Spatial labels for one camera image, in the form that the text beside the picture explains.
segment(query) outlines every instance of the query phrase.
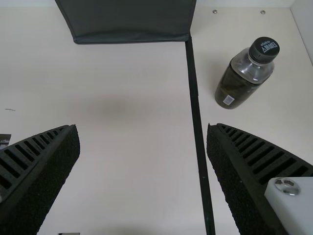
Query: black foam pad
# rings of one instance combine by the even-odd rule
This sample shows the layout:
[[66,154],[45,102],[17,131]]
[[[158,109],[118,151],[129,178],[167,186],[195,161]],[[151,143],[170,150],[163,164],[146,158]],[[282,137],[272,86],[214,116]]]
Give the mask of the black foam pad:
[[75,125],[0,151],[0,234],[35,235],[79,157]]
[[313,176],[290,152],[224,124],[208,126],[207,154],[241,235],[286,235],[264,196],[274,177]]

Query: dark liquid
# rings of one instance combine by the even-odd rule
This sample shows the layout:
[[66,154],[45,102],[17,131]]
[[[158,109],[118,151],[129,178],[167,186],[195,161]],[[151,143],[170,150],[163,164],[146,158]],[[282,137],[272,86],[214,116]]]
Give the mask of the dark liquid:
[[216,102],[226,109],[241,105],[261,84],[252,84],[240,77],[229,65],[216,89]]

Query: white surface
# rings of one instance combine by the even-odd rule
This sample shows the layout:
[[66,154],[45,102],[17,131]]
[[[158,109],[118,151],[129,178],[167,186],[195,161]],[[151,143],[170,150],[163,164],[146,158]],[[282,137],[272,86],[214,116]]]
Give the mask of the white surface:
[[313,63],[313,1],[297,0],[291,6],[291,12],[300,31],[302,40]]
[[[294,0],[198,0],[211,7],[290,7]],[[0,7],[56,6],[54,0],[0,0]]]
[[[313,164],[313,67],[287,8],[197,7],[191,27],[203,133],[224,123],[264,138]],[[261,36],[281,51],[272,76],[234,110],[220,107],[214,92],[233,56]],[[208,173],[217,235],[239,234],[211,163]]]
[[2,8],[0,31],[0,133],[81,142],[39,235],[205,234],[184,43],[79,46],[57,8]]
[[275,186],[273,178],[268,182],[265,197],[289,235],[311,235],[313,231],[313,178],[290,177],[300,186],[296,196],[286,195]]
[[294,0],[197,0],[209,7],[290,7]]

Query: white wall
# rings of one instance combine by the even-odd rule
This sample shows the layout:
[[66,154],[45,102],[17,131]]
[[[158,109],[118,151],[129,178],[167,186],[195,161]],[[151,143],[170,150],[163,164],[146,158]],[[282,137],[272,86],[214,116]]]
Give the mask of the white wall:
[[291,7],[294,20],[300,31],[304,45],[313,63],[313,1],[297,0]]
[[[294,0],[198,0],[198,4],[211,7],[290,7]],[[6,6],[56,6],[54,0],[0,0]]]

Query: bottle label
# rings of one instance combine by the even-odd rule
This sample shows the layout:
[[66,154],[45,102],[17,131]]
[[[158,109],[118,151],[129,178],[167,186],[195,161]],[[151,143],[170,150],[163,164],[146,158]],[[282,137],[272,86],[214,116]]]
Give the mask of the bottle label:
[[230,95],[228,95],[225,100],[223,101],[224,104],[226,105],[230,105],[235,99],[233,97],[231,97]]

